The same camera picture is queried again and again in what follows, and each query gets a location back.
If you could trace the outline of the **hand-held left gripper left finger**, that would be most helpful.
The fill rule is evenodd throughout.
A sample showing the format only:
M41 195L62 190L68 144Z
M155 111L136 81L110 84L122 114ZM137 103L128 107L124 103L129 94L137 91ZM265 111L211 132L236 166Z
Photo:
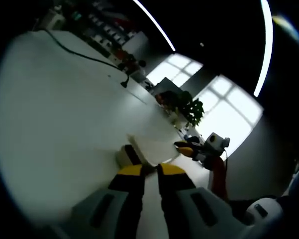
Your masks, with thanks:
M107 188L77 203L69 219L54 227L54 233L59 239L134 239L143 195L143 166L124 167Z

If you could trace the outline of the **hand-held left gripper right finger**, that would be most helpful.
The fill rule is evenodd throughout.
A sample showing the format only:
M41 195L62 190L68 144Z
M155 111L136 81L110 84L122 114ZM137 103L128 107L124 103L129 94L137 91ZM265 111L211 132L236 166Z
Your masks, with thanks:
M172 164L157 166L161 206L171 239L248 239L250 226L236 219L228 203L224 167L215 172L215 188L197 188Z

